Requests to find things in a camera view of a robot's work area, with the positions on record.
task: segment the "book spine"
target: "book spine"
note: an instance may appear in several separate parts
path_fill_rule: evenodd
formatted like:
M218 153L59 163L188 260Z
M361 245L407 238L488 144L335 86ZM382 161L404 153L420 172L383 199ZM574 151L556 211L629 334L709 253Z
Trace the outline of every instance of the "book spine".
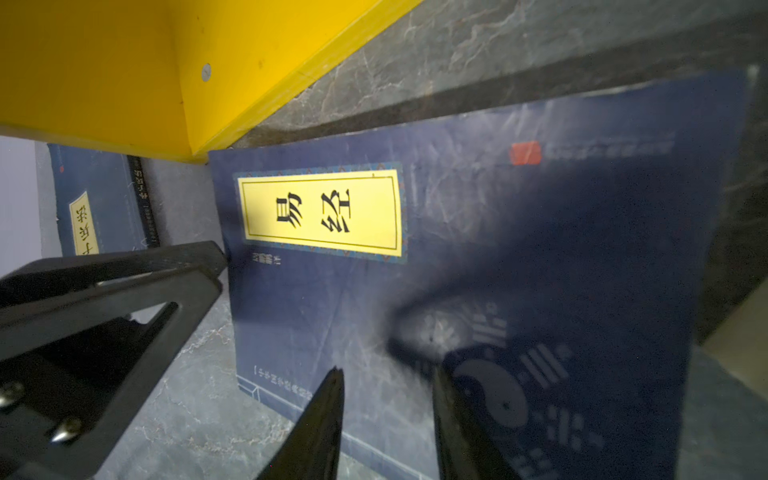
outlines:
M149 200L147 181L144 179L144 169L141 168L141 159L133 155L127 155L127 157L134 192L136 193L136 203L139 206L141 226L144 228L144 235L147 238L147 248L159 247L160 237L157 235L157 226L154 224L154 215Z

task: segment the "red square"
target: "red square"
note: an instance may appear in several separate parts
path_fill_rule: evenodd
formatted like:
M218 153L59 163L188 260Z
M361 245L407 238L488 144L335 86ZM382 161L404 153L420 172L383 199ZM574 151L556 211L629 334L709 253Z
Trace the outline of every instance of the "red square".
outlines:
M538 165L541 163L541 145L537 141L512 144L509 160L513 165Z

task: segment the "yellow wooden shelf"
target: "yellow wooden shelf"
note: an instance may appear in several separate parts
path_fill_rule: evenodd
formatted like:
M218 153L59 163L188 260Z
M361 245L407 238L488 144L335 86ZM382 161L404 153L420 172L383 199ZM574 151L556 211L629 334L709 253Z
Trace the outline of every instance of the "yellow wooden shelf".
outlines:
M204 162L419 1L3 2L0 134Z

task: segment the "blue book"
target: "blue book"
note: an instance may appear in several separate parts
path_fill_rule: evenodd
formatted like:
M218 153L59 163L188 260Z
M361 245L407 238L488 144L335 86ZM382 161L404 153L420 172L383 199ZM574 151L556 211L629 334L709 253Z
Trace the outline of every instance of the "blue book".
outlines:
M138 157L57 144L48 149L65 257L160 245Z
M742 71L210 153L237 376L343 451L438 478L441 363L524 478L673 478Z

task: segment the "yellow label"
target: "yellow label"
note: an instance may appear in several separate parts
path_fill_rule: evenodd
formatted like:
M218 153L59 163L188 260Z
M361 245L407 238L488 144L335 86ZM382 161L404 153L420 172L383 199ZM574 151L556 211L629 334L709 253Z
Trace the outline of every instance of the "yellow label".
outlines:
M88 192L69 204L69 216L72 219L72 237L74 252L77 255L95 255L98 253L96 229L91 216L91 204L88 203Z
M241 177L247 240L400 257L397 170Z

